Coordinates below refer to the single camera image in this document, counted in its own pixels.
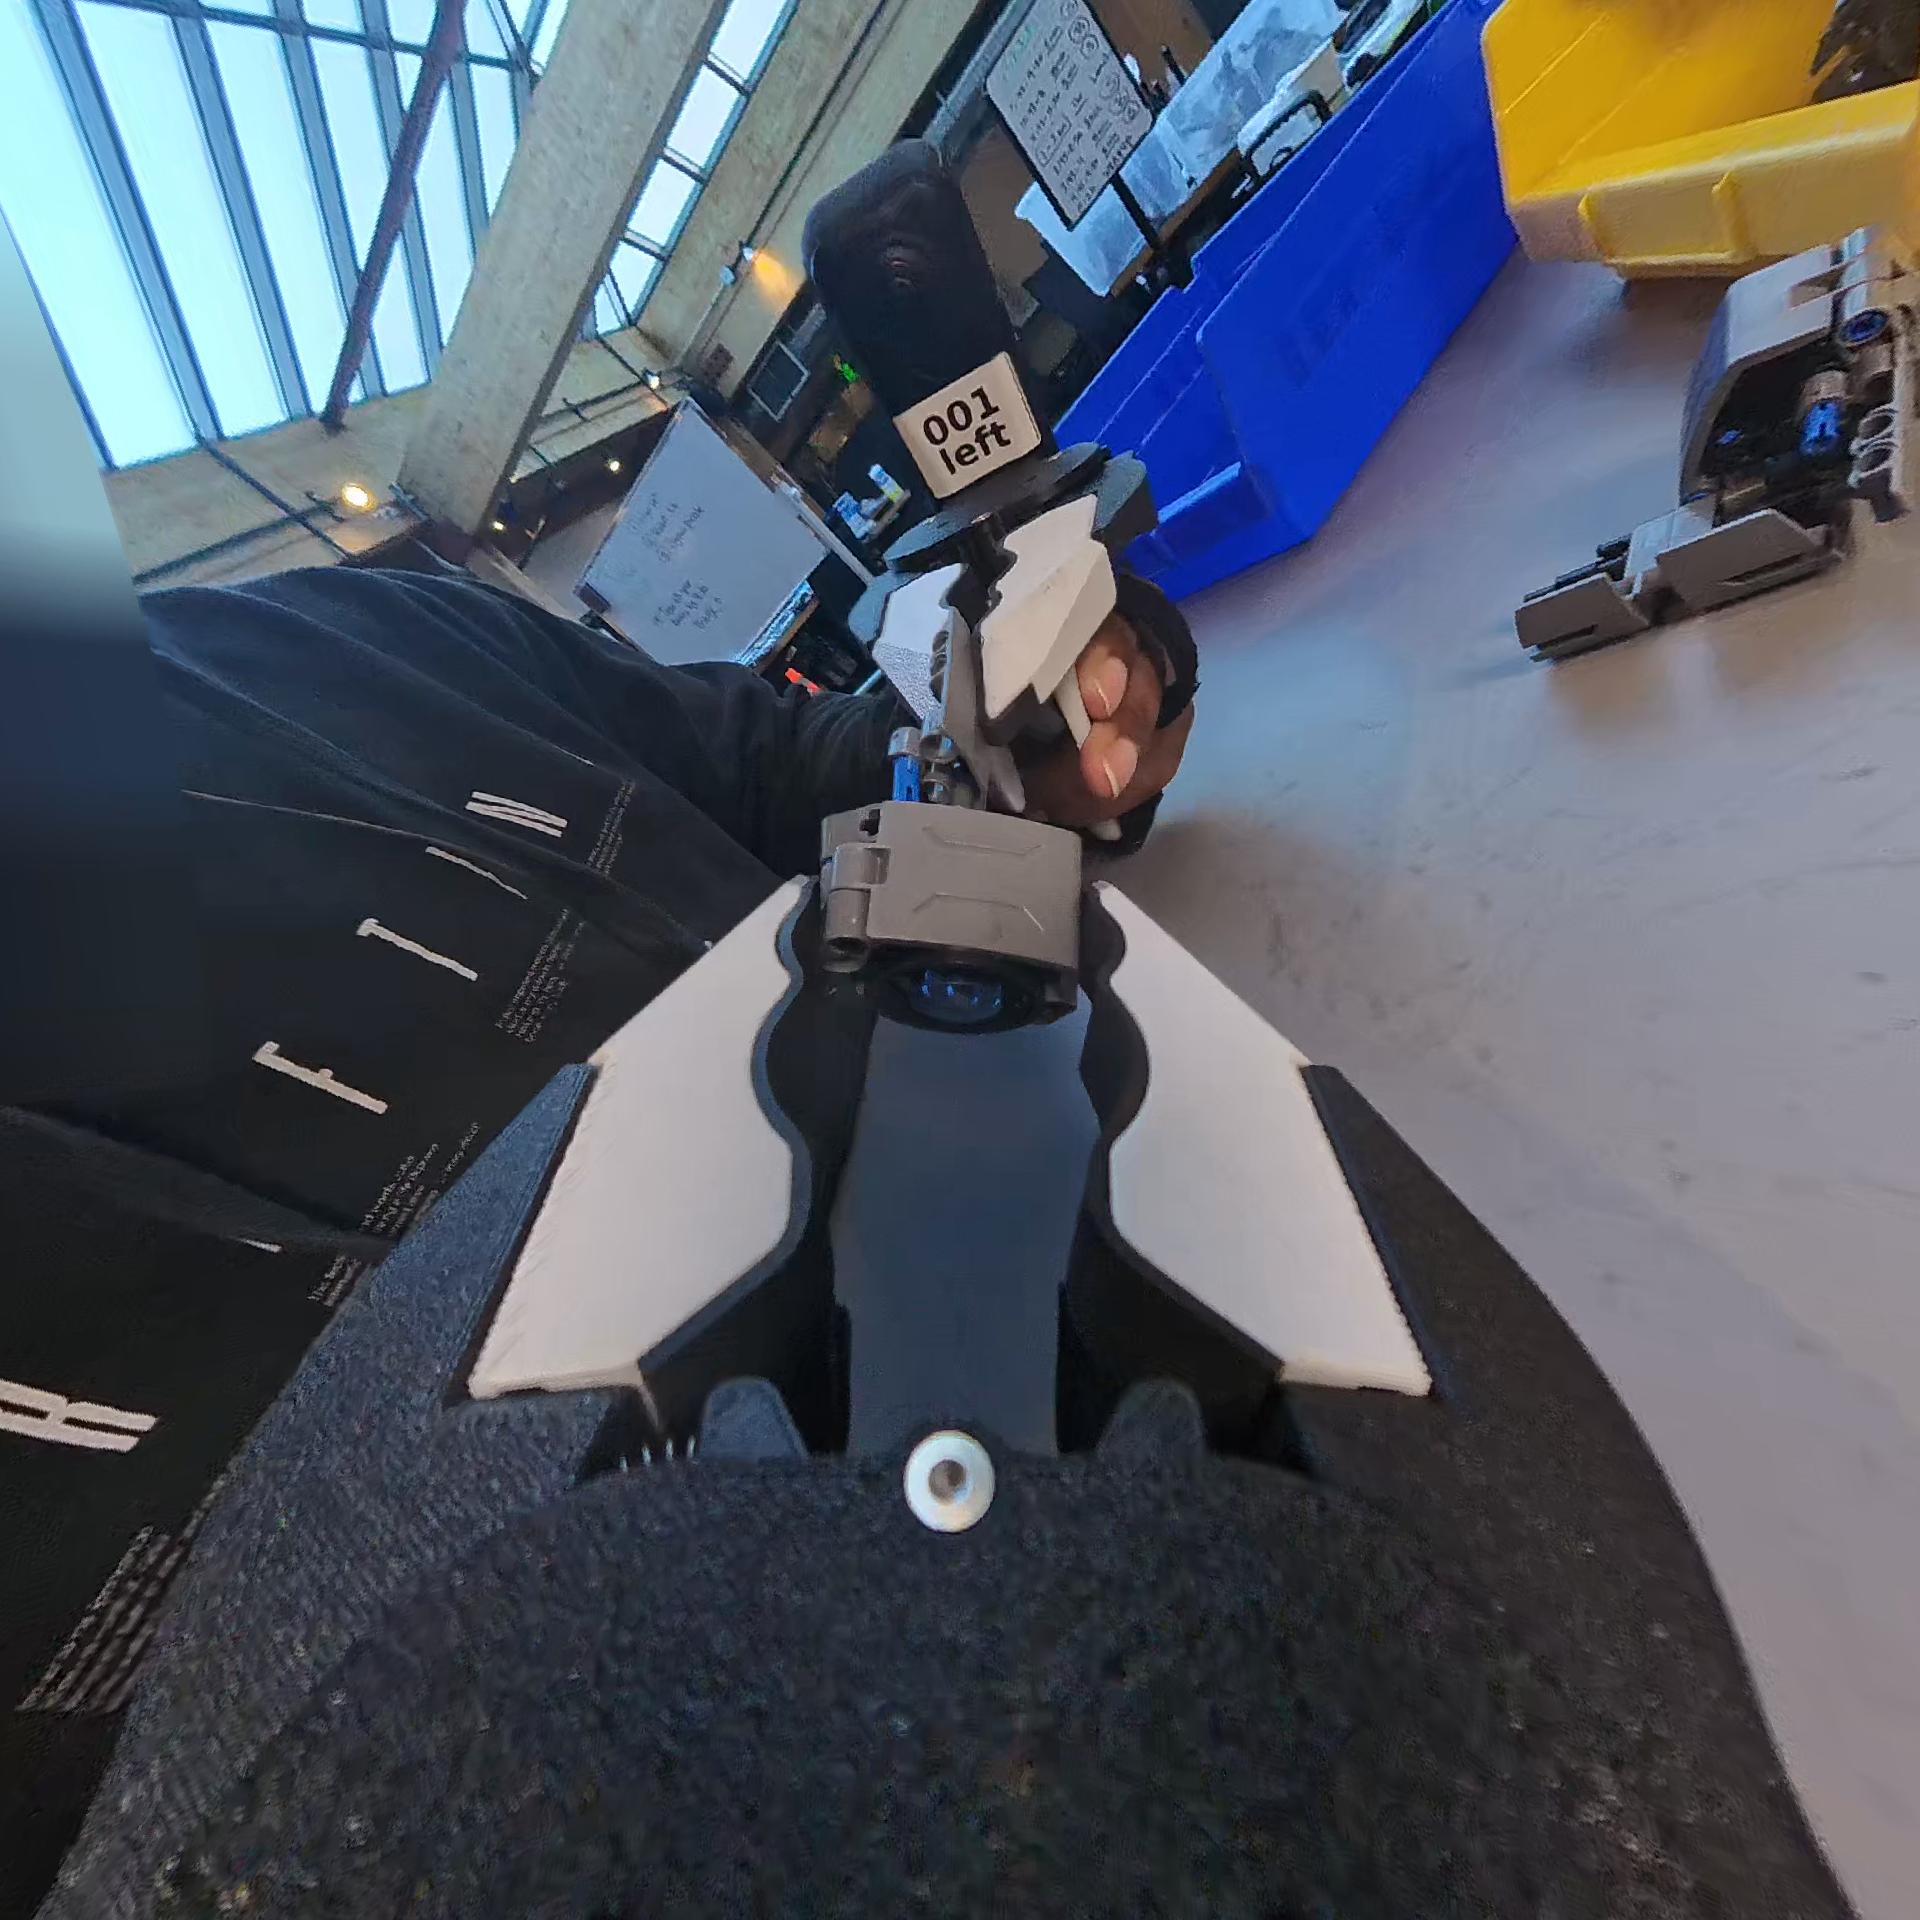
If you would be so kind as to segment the blue plastic bin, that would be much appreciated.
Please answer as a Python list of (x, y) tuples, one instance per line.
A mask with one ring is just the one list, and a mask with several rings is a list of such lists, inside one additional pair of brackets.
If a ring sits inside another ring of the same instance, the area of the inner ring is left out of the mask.
[(1481, 57), (1494, 17), (1439, 8), (1061, 411), (1061, 439), (1146, 462), (1158, 527), (1133, 569), (1166, 596), (1313, 542), (1511, 261)]

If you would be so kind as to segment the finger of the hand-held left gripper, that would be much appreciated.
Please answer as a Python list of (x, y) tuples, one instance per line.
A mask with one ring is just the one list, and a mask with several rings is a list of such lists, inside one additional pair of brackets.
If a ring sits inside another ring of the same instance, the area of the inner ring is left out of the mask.
[(1006, 533), (1011, 573), (980, 625), (980, 726), (972, 738), (1006, 747), (1022, 738), (1022, 709), (1059, 709), (1072, 746), (1094, 738), (1076, 653), (1117, 609), (1117, 569), (1096, 542), (1096, 496), (1059, 502)]
[(939, 652), (953, 634), (953, 586), (955, 586), (955, 573), (912, 573), (885, 604), (868, 653), (903, 703), (946, 703)]

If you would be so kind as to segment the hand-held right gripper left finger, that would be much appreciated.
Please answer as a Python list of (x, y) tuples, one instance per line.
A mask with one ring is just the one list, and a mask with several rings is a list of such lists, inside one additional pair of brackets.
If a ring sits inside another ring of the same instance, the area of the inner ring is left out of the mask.
[(637, 1395), (698, 1427), (757, 1361), (748, 1300), (799, 1255), (807, 1148), (778, 1114), (771, 1039), (799, 1009), (788, 876), (597, 1055), (561, 1160), (466, 1361), (466, 1398)]

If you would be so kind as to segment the grey desk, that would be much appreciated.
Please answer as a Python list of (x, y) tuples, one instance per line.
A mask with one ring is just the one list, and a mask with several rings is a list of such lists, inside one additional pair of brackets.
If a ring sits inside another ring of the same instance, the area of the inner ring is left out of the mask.
[(1803, 586), (1524, 661), (1673, 502), (1712, 284), (1524, 261), (1329, 521), (1193, 596), (1117, 885), (1340, 1066), (1649, 1427), (1861, 1915), (1915, 1915), (1915, 516)]

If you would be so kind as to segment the yellow plastic bin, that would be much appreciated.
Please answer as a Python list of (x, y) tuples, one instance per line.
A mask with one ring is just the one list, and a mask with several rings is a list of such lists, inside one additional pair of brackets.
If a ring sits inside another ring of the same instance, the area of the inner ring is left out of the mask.
[(1915, 78), (1815, 104), (1825, 0), (1507, 0), (1484, 104), (1524, 261), (1735, 284), (1915, 217)]

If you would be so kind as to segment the person's left hand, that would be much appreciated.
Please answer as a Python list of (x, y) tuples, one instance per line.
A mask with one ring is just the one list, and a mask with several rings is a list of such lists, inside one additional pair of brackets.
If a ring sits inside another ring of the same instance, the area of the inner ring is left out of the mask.
[(1094, 727), (1022, 747), (1022, 819), (1094, 840), (1094, 860), (1133, 860), (1193, 746), (1198, 645), (1185, 609), (1125, 569), (1117, 609), (1072, 673)]

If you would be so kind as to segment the grey brick wheel assembly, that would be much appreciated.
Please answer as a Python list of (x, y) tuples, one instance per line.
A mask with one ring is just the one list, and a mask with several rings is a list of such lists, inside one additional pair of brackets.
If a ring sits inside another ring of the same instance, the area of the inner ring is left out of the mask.
[(1085, 841), (955, 806), (862, 806), (825, 825), (825, 971), (875, 1015), (946, 1039), (1076, 1009)]

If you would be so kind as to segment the tall glass window wall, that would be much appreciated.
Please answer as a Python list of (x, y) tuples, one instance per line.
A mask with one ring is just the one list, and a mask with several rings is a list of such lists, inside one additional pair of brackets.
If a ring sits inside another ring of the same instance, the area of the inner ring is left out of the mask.
[[(644, 323), (788, 17), (718, 17), (583, 340)], [(350, 400), (445, 368), (561, 20), (459, 8)], [(99, 469), (322, 417), (437, 27), (426, 0), (0, 8), (0, 202)]]

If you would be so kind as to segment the person's black hoodie torso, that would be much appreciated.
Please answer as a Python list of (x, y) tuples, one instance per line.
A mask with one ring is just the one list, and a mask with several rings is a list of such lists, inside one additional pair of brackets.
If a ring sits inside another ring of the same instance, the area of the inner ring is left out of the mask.
[(121, 1743), (195, 1517), (350, 1290), (783, 876), (657, 840), (589, 625), (459, 569), (143, 604), (208, 1015), (8, 1114), (8, 1915)]

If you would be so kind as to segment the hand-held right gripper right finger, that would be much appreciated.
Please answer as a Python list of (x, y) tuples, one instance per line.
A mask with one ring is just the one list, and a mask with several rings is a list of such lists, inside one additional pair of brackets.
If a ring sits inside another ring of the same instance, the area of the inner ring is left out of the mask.
[(1212, 1430), (1255, 1430), (1293, 1382), (1430, 1398), (1313, 1055), (1117, 885), (1085, 897), (1085, 998), (1072, 1413), (1103, 1427), (1146, 1377), (1185, 1382)]

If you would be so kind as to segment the handwritten whiteboard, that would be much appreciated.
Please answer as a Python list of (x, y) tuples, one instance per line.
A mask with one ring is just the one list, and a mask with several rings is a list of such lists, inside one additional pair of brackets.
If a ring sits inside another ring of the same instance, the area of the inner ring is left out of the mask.
[(981, 92), (1061, 230), (1154, 143), (1154, 104), (1085, 0), (1011, 17)]

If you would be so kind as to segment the white easel board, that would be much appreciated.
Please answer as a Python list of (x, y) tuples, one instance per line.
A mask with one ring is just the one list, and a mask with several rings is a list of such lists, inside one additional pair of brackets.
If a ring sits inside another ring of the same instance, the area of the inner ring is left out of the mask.
[(678, 400), (577, 596), (672, 669), (737, 661), (825, 562), (816, 521)]

